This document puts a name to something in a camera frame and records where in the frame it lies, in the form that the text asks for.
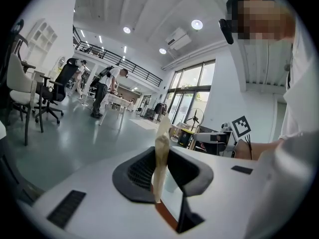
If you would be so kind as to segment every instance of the vent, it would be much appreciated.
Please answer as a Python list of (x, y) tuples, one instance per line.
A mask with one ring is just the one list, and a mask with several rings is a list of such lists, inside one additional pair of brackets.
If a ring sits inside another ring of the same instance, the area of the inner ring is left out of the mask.
[(191, 39), (180, 27), (174, 31), (167, 39), (166, 43), (170, 49), (179, 50), (181, 47), (189, 44)]

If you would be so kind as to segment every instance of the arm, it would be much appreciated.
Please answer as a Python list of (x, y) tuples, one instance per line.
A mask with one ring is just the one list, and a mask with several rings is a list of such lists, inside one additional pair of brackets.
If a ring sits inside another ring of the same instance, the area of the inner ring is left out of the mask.
[(112, 92), (115, 91), (115, 77), (114, 76), (112, 76), (111, 91)]
[[(277, 148), (277, 146), (283, 142), (283, 139), (279, 139), (277, 141), (273, 141), (270, 143), (251, 143), (252, 148), (252, 155), (253, 160), (258, 160), (261, 153), (265, 150), (274, 150)], [(236, 147), (235, 147), (235, 158), (242, 158), (242, 159), (250, 159), (250, 150), (248, 143), (239, 140)]]

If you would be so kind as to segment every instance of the paper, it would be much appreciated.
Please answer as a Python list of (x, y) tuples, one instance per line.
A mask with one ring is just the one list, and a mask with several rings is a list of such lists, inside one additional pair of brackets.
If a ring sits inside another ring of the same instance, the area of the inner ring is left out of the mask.
[(160, 124), (155, 139), (156, 168), (154, 171), (153, 193), (155, 201), (160, 203), (161, 192), (166, 174), (167, 157), (169, 153), (169, 134), (170, 120), (166, 114)]

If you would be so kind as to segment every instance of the black mesh office chair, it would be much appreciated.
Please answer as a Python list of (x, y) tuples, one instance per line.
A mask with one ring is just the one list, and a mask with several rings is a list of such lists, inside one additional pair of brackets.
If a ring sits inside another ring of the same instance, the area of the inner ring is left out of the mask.
[[(78, 66), (76, 65), (76, 58), (69, 58), (66, 64), (64, 65), (61, 73), (59, 74), (58, 78), (56, 78), (55, 82), (51, 81), (49, 77), (41, 76), (44, 78), (44, 88), (42, 88), (42, 97), (44, 99), (44, 103), (46, 102), (46, 106), (42, 107), (42, 110), (35, 116), (35, 122), (38, 122), (38, 117), (40, 114), (43, 114), (45, 112), (51, 113), (55, 118), (56, 122), (59, 124), (60, 120), (58, 116), (54, 112), (60, 112), (61, 116), (63, 116), (63, 111), (50, 107), (50, 104), (55, 104), (55, 101), (61, 102), (65, 98), (66, 92), (65, 87), (66, 84), (71, 79), (72, 75), (76, 72), (78, 69)], [(54, 84), (54, 87), (52, 89), (52, 92), (50, 92), (50, 87), (47, 86), (47, 80), (49, 80), (50, 83)], [(41, 92), (40, 85), (38, 84), (36, 92), (39, 94)]]

